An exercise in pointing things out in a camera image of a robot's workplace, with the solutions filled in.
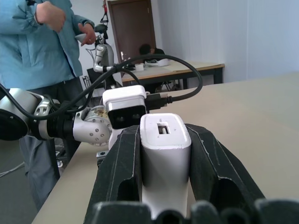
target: brown door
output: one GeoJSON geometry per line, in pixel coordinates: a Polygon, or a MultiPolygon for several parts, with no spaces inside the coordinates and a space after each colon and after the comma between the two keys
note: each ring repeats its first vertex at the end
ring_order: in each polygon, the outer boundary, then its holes
{"type": "Polygon", "coordinates": [[[108,6],[119,62],[138,56],[144,43],[156,46],[150,0],[109,1],[108,6]]]}

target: robotic arm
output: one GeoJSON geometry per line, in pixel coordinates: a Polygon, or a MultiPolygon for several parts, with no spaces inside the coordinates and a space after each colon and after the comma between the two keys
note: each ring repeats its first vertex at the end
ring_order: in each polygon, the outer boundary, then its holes
{"type": "MultiPolygon", "coordinates": [[[[27,112],[37,117],[50,115],[56,111],[49,99],[44,96],[21,89],[10,89],[9,93],[27,112]]],[[[101,116],[94,116],[103,114],[102,110],[98,107],[85,108],[77,113],[64,113],[37,121],[26,117],[7,96],[2,95],[0,97],[0,139],[18,140],[29,134],[40,140],[61,138],[92,144],[108,143],[110,137],[108,120],[101,116]]]]}
{"type": "Polygon", "coordinates": [[[95,50],[95,58],[93,61],[93,70],[95,72],[104,73],[113,68],[113,66],[103,66],[101,64],[103,57],[104,57],[105,53],[107,53],[107,52],[108,52],[108,49],[105,44],[97,45],[96,50],[95,50]]]}

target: blue jacket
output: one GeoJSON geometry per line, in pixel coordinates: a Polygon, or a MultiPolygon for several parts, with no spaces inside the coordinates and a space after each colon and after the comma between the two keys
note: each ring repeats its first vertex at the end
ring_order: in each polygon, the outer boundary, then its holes
{"type": "Polygon", "coordinates": [[[0,0],[0,82],[6,88],[37,89],[82,75],[75,36],[78,23],[90,21],[74,14],[69,0],[50,2],[66,14],[60,33],[36,22],[37,4],[0,0]]]}

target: floor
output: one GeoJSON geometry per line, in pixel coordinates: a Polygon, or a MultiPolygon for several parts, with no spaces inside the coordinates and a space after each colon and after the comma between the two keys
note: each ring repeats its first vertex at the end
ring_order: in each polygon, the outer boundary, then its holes
{"type": "MultiPolygon", "coordinates": [[[[19,142],[0,141],[0,173],[22,162],[19,142]]],[[[0,223],[30,224],[36,214],[24,167],[0,178],[0,223]]]]}

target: beige table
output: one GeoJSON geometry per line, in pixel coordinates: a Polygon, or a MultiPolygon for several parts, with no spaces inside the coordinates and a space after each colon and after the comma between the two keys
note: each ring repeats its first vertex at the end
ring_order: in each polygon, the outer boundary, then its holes
{"type": "MultiPolygon", "coordinates": [[[[193,61],[187,62],[196,68],[196,70],[200,71],[203,76],[213,75],[214,84],[223,83],[224,64],[193,61]]],[[[174,61],[171,61],[169,66],[145,67],[144,71],[133,71],[133,73],[142,81],[143,85],[182,79],[184,89],[188,88],[187,79],[195,77],[191,70],[189,70],[186,66],[174,61]]],[[[125,74],[121,80],[124,86],[129,86],[132,81],[134,81],[134,79],[128,74],[125,74]]]]}
{"type": "MultiPolygon", "coordinates": [[[[212,131],[266,197],[299,197],[298,98],[299,73],[205,86],[197,96],[159,112],[176,113],[185,123],[212,131]]],[[[33,223],[83,223],[97,174],[96,152],[80,146],[33,223]]]]}

